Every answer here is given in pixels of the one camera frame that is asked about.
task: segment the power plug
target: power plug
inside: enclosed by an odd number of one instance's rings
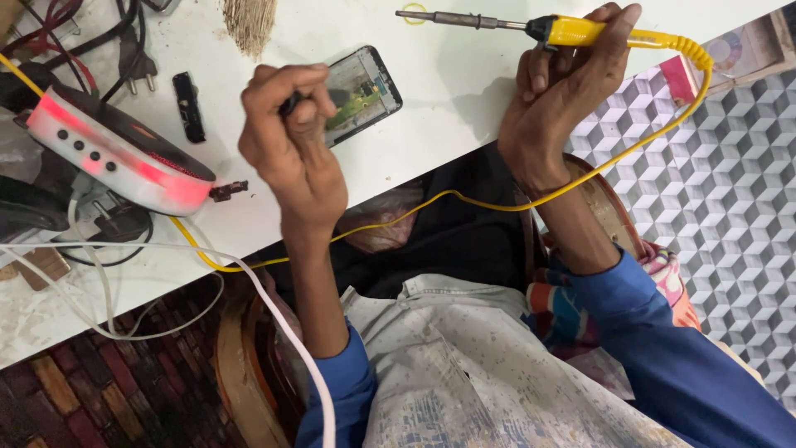
[[[127,67],[135,59],[135,52],[138,48],[138,38],[135,36],[135,30],[130,27],[119,36],[119,75],[124,74]],[[138,62],[135,64],[130,77],[127,78],[127,87],[130,93],[138,95],[139,90],[135,87],[137,80],[146,79],[146,86],[151,92],[155,91],[154,77],[158,75],[158,67],[154,64],[146,51],[141,55]]]
[[[88,240],[129,242],[138,239],[149,228],[149,211],[142,206],[123,201],[110,191],[108,196],[115,204],[110,210],[106,210],[99,201],[92,201],[94,208],[99,211],[99,217],[94,220],[94,224],[100,232]]]

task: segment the yellow cable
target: yellow cable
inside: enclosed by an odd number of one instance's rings
[[[589,179],[591,179],[594,176],[596,176],[599,172],[605,170],[606,168],[608,168],[609,166],[613,165],[614,163],[617,163],[619,160],[621,160],[622,158],[626,157],[627,155],[629,155],[631,152],[635,151],[639,147],[648,144],[649,142],[651,142],[651,141],[655,140],[656,138],[662,136],[666,132],[669,132],[672,129],[674,129],[677,125],[679,125],[686,118],[688,118],[694,112],[694,110],[697,109],[697,107],[699,107],[699,105],[702,102],[702,100],[708,94],[708,88],[710,87],[710,80],[711,80],[712,69],[713,69],[713,59],[710,57],[708,52],[706,52],[699,44],[697,44],[696,42],[692,41],[691,39],[688,39],[688,38],[685,38],[685,37],[678,37],[678,36],[672,36],[672,40],[669,43],[669,47],[671,49],[675,49],[675,50],[681,52],[684,56],[686,56],[688,59],[693,61],[694,65],[696,66],[696,68],[699,69],[699,70],[702,70],[702,72],[704,74],[704,78],[702,80],[702,86],[700,87],[699,92],[697,93],[696,97],[694,98],[694,101],[675,120],[672,120],[666,126],[664,126],[661,129],[658,129],[656,132],[653,132],[647,138],[637,142],[635,145],[633,145],[633,146],[627,148],[625,151],[622,151],[621,153],[617,154],[615,157],[611,158],[611,160],[608,160],[607,162],[603,163],[599,167],[595,168],[593,171],[588,172],[583,177],[581,177],[581,178],[579,178],[579,179],[577,179],[577,180],[575,180],[575,181],[573,181],[573,182],[561,187],[559,190],[554,191],[550,195],[544,196],[543,198],[539,198],[536,201],[533,201],[533,202],[531,202],[529,204],[525,204],[525,205],[522,205],[522,206],[496,206],[496,205],[489,204],[489,203],[486,203],[486,202],[478,201],[476,199],[468,198],[468,197],[466,197],[465,195],[462,195],[461,193],[459,193],[456,190],[445,190],[445,191],[442,191],[441,193],[438,193],[433,198],[428,199],[426,202],[423,202],[422,204],[418,205],[417,207],[411,209],[410,211],[405,213],[403,216],[400,216],[399,218],[393,219],[390,222],[385,222],[385,223],[382,223],[382,224],[371,224],[369,226],[362,226],[362,227],[358,227],[358,228],[353,229],[353,230],[349,230],[348,232],[345,232],[343,234],[339,234],[338,236],[332,238],[330,243],[333,243],[333,242],[335,242],[335,241],[337,241],[339,239],[345,238],[345,237],[347,237],[347,236],[349,236],[351,234],[354,234],[354,233],[362,231],[362,230],[378,229],[380,227],[391,226],[391,225],[393,225],[393,224],[405,219],[406,217],[412,215],[413,213],[415,213],[416,211],[422,209],[423,207],[431,204],[432,202],[436,201],[437,199],[443,197],[444,195],[455,195],[457,198],[461,199],[464,202],[468,202],[470,204],[473,204],[473,205],[476,205],[476,206],[481,206],[481,207],[488,208],[488,209],[491,209],[491,210],[523,211],[523,210],[531,209],[531,208],[533,208],[535,206],[540,206],[541,204],[544,204],[547,201],[550,201],[550,200],[552,200],[554,198],[557,198],[557,197],[563,195],[564,193],[572,190],[573,188],[579,186],[580,184],[588,181]],[[6,57],[4,57],[1,54],[0,54],[0,62],[2,62],[5,66],[7,66],[11,70],[11,72],[13,74],[17,75],[17,77],[19,77],[19,79],[21,79],[22,82],[27,84],[35,93],[37,93],[39,96],[44,96],[44,92],[42,92],[41,89],[38,88],[38,86],[36,86],[27,76],[25,76],[25,74],[23,72],[21,72],[19,69],[14,67],[14,65],[11,64],[11,62],[8,59],[6,59]],[[197,243],[197,241],[193,238],[193,236],[188,231],[188,229],[186,229],[185,226],[182,225],[182,222],[180,222],[179,219],[177,219],[175,217],[169,217],[169,219],[178,228],[178,230],[180,230],[180,233],[185,237],[185,239],[188,241],[188,243],[191,246],[199,247],[199,244]],[[240,271],[243,270],[241,268],[228,268],[226,266],[219,265],[218,263],[216,263],[213,260],[211,260],[203,252],[197,251],[197,254],[199,255],[199,258],[202,259],[202,261],[207,263],[208,266],[212,267],[215,270],[219,270],[221,272],[240,272]],[[288,258],[288,257],[276,258],[274,260],[263,261],[261,263],[255,264],[255,265],[251,265],[249,267],[254,269],[254,268],[259,268],[261,266],[273,265],[273,264],[276,264],[276,263],[283,263],[283,262],[289,261],[289,260],[290,260],[290,258]]]
[[[11,61],[9,61],[8,58],[3,56],[2,54],[0,54],[0,62],[2,62],[4,66],[8,67],[8,70],[11,70],[13,74],[17,75],[17,78],[22,80],[22,82],[24,82],[25,85],[30,87],[30,89],[33,90],[38,96],[45,95],[44,91],[42,91],[39,88],[39,86],[35,85],[33,81],[30,80],[30,78],[25,76],[25,74],[20,69],[18,69],[14,64],[11,64]]]

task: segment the yellow soldering iron handle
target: yellow soldering iron handle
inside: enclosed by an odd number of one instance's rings
[[[591,46],[605,28],[604,23],[592,22],[585,18],[559,15],[552,23],[548,43],[550,45]],[[655,31],[634,29],[627,38],[627,46],[640,48],[673,48],[677,36]]]

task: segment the rubber band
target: rubber band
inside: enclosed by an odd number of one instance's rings
[[[414,6],[414,7],[417,7],[417,8],[420,8],[421,10],[423,10],[423,12],[424,12],[424,13],[427,13],[427,12],[428,12],[428,10],[426,9],[426,7],[425,7],[425,6],[423,6],[423,5],[421,5],[421,4],[419,4],[419,3],[409,3],[409,4],[407,4],[406,6],[404,6],[404,8],[402,9],[402,11],[405,11],[407,8],[411,8],[411,7],[413,7],[413,6]],[[409,20],[409,18],[408,18],[408,17],[405,17],[405,18],[404,18],[404,22],[407,22],[409,25],[422,25],[423,23],[426,23],[426,20],[425,20],[425,19],[423,19],[423,20],[416,20],[416,21],[413,21],[413,20]]]

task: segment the geometric cube pattern floor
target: geometric cube pattern floor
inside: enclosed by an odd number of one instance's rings
[[[656,68],[626,80],[566,147],[592,166],[677,110]],[[677,252],[703,332],[796,410],[796,72],[709,97],[603,172],[646,240]]]

